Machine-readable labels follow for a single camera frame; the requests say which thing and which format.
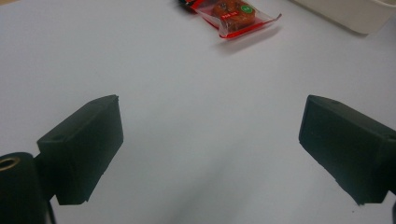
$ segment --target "red packet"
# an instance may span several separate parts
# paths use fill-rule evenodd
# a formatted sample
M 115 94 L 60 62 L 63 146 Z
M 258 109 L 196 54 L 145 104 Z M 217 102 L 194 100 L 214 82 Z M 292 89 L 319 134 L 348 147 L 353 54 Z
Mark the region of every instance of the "red packet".
M 185 0 L 185 3 L 218 28 L 222 38 L 258 30 L 281 17 L 281 14 L 276 18 L 270 17 L 245 0 Z

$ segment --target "white tabletop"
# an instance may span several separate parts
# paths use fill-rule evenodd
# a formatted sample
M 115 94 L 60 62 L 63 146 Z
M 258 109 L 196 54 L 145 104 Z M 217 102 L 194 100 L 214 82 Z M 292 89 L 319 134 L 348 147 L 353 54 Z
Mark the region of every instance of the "white tabletop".
M 59 224 L 391 223 L 389 194 L 357 206 L 299 144 L 308 94 L 396 129 L 396 18 L 362 36 L 288 0 L 233 41 L 177 0 L 0 6 L 1 154 L 117 94 L 124 143 Z

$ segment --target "snack wrapper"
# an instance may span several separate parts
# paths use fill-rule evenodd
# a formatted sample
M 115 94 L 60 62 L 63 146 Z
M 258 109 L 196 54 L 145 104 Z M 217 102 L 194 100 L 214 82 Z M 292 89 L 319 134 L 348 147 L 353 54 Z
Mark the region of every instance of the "snack wrapper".
M 234 38 L 277 21 L 246 0 L 180 0 L 218 28 L 222 38 Z

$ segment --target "white container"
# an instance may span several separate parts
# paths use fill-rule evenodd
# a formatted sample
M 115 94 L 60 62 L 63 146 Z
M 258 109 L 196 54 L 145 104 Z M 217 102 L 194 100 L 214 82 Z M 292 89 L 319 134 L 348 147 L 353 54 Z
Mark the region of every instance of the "white container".
M 294 0 L 345 27 L 368 35 L 396 12 L 396 0 Z

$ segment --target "transparent plastic packaging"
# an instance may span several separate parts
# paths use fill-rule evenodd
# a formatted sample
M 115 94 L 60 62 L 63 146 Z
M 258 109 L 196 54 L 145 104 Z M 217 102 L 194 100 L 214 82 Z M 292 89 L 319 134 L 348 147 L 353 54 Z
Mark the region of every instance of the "transparent plastic packaging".
M 234 38 L 258 30 L 281 16 L 270 17 L 245 0 L 185 0 L 184 3 L 218 28 L 222 38 Z

